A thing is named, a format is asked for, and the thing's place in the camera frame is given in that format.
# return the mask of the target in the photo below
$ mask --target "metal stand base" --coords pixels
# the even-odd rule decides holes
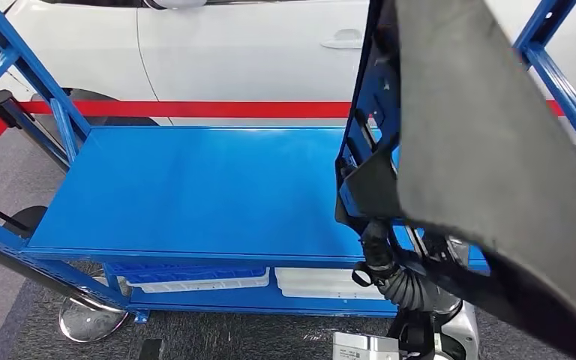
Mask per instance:
[[[94,279],[107,285],[104,277]],[[123,293],[127,287],[126,284],[121,284]],[[92,310],[66,298],[58,315],[58,325],[63,335],[70,340],[91,343],[111,335],[127,319],[128,314],[127,311]]]

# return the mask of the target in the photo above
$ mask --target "blue metal shelf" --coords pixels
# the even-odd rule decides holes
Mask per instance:
[[[95,127],[24,251],[351,267],[361,246],[335,221],[331,190],[342,135],[340,127]]]

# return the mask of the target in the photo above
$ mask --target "car door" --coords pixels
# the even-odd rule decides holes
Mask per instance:
[[[143,8],[139,47],[160,101],[350,102],[367,10],[367,0]]]

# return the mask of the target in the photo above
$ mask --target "blue shelf board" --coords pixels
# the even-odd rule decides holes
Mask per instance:
[[[217,311],[326,316],[393,317],[386,300],[292,298],[281,294],[274,272],[270,284],[248,289],[144,293],[133,289],[130,308],[165,311]]]
[[[93,127],[22,250],[59,260],[351,268],[363,260],[358,236],[334,218],[343,133]]]

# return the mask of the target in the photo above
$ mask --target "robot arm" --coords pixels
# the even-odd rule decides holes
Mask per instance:
[[[335,168],[337,220],[388,300],[427,312],[437,284],[576,356],[576,151],[483,0],[370,2]]]

